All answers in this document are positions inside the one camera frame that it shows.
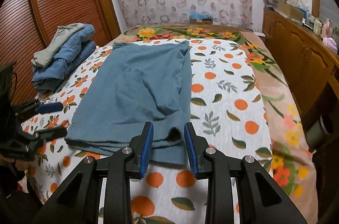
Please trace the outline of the wooden sideboard cabinet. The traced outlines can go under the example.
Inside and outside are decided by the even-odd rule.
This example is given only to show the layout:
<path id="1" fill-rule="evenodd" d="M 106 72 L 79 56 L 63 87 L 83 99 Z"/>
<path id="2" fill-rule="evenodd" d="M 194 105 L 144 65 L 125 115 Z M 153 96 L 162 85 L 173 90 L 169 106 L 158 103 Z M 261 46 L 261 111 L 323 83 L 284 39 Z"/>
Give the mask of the wooden sideboard cabinet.
<path id="1" fill-rule="evenodd" d="M 265 45 L 283 72 L 307 131 L 321 113 L 338 105 L 338 56 L 320 37 L 267 8 L 262 29 Z"/>

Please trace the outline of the grey folded garment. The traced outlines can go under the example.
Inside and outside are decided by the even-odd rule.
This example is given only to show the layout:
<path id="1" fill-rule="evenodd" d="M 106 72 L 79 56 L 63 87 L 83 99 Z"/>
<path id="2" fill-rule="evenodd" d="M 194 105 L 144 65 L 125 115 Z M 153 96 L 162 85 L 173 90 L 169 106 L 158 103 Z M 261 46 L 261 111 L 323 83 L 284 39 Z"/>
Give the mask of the grey folded garment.
<path id="1" fill-rule="evenodd" d="M 66 26 L 58 26 L 50 44 L 44 49 L 35 52 L 31 63 L 38 68 L 46 68 L 53 60 L 54 55 L 61 46 L 71 38 L 76 32 L 85 28 L 83 23 L 73 23 Z"/>

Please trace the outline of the brown louvered wardrobe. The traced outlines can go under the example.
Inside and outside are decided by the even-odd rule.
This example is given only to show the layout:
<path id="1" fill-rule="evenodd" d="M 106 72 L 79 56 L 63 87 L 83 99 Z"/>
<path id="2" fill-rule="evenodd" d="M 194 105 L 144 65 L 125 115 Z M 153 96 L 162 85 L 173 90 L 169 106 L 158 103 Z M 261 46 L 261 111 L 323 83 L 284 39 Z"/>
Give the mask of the brown louvered wardrobe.
<path id="1" fill-rule="evenodd" d="M 12 102 L 35 97 L 31 82 L 33 54 L 46 48 L 58 26 L 88 23 L 95 28 L 93 40 L 105 46 L 121 30 L 111 0 L 5 0 L 1 6 L 1 63 L 15 62 L 17 80 Z"/>

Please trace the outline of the dark blue denim garment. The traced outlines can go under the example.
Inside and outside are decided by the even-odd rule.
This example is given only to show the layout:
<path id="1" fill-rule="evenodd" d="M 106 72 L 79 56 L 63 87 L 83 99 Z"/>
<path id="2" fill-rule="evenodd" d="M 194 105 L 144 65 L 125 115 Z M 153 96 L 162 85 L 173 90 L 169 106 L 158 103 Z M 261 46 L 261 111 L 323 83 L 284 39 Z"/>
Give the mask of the dark blue denim garment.
<path id="1" fill-rule="evenodd" d="M 93 54 L 95 49 L 96 43 L 92 40 L 67 41 L 46 68 L 33 68 L 32 83 L 35 91 L 42 94 L 55 91 L 80 64 Z"/>

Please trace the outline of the teal blue pants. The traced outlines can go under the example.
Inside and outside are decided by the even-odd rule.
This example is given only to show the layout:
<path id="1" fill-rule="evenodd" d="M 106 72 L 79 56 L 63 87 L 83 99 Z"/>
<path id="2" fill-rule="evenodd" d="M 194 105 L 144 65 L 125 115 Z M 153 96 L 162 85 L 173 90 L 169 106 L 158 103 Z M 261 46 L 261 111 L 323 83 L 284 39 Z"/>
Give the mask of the teal blue pants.
<path id="1" fill-rule="evenodd" d="M 190 119 L 187 41 L 115 43 L 77 107 L 65 142 L 109 156 L 153 124 L 151 160 L 186 164 L 183 130 Z"/>

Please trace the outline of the floral pink blanket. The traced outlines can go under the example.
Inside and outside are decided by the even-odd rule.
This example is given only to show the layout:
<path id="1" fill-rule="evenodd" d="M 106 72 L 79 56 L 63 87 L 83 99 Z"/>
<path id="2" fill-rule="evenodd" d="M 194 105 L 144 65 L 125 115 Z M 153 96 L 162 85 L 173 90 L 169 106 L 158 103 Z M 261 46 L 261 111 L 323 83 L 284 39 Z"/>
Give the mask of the floral pink blanket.
<path id="1" fill-rule="evenodd" d="M 180 42 L 188 39 L 222 39 L 234 42 L 252 68 L 265 109 L 271 138 L 271 170 L 278 185 L 291 198 L 307 223 L 318 221 L 316 170 L 304 136 L 301 118 L 285 77 L 263 41 L 241 28 L 228 26 L 135 27 L 122 33 L 121 42 L 147 45 Z"/>

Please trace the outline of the pink plush toy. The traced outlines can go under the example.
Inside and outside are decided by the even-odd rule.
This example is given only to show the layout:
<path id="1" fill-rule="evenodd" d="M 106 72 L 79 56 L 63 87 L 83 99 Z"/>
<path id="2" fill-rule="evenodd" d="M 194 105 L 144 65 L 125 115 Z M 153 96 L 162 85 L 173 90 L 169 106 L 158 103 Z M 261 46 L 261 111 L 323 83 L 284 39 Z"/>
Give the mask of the pink plush toy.
<path id="1" fill-rule="evenodd" d="M 333 38 L 333 29 L 331 27 L 331 20 L 326 19 L 321 31 L 322 43 L 332 52 L 338 53 L 338 44 Z"/>

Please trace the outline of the orange print bedsheet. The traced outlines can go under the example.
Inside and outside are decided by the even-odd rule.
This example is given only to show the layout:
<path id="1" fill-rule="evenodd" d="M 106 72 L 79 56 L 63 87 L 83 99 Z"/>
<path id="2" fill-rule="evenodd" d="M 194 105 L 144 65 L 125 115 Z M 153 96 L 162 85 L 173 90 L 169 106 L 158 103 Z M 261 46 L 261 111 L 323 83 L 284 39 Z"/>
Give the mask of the orange print bedsheet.
<path id="1" fill-rule="evenodd" d="M 222 39 L 193 39 L 190 46 L 190 108 L 196 133 L 225 155 L 251 155 L 270 171 L 272 147 L 264 104 L 244 52 Z M 23 123 L 23 129 L 69 126 L 111 51 L 111 46 L 98 48 L 54 94 L 40 97 L 44 103 L 61 102 L 63 110 L 37 115 Z M 28 183 L 45 202 L 85 156 L 86 151 L 70 148 L 63 139 L 48 142 L 27 170 Z M 134 223 L 204 223 L 207 181 L 196 180 L 188 166 L 151 163 L 145 178 L 131 181 L 131 196 Z"/>

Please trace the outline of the cardboard box on cabinet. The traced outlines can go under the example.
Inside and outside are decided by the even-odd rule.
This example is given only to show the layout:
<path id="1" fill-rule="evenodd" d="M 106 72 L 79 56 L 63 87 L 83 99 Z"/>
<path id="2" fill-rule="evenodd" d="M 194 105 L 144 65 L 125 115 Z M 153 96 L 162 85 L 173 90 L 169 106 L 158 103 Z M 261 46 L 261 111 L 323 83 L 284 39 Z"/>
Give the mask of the cardboard box on cabinet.
<path id="1" fill-rule="evenodd" d="M 278 2 L 275 11 L 285 18 L 295 19 L 296 21 L 300 22 L 303 19 L 303 12 L 301 10 L 283 1 Z"/>

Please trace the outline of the light blue denim garment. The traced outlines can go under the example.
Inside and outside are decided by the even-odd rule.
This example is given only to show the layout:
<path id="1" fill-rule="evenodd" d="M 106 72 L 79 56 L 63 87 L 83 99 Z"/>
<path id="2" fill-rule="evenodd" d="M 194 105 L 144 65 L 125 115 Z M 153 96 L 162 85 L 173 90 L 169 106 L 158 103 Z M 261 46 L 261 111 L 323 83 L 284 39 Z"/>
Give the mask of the light blue denim garment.
<path id="1" fill-rule="evenodd" d="M 52 89 L 82 64 L 96 49 L 91 40 L 95 29 L 91 24 L 74 23 L 59 26 L 50 45 L 34 54 L 33 78 L 38 90 Z"/>

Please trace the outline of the cardboard box with blue items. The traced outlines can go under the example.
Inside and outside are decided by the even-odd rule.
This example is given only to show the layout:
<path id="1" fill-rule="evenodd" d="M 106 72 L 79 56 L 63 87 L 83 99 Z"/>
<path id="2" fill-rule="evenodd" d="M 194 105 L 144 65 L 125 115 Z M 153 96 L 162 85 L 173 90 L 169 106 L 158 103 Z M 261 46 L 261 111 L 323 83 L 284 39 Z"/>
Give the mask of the cardboard box with blue items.
<path id="1" fill-rule="evenodd" d="M 191 10 L 189 23 L 193 25 L 212 25 L 213 17 L 208 12 L 198 13 L 195 10 Z"/>

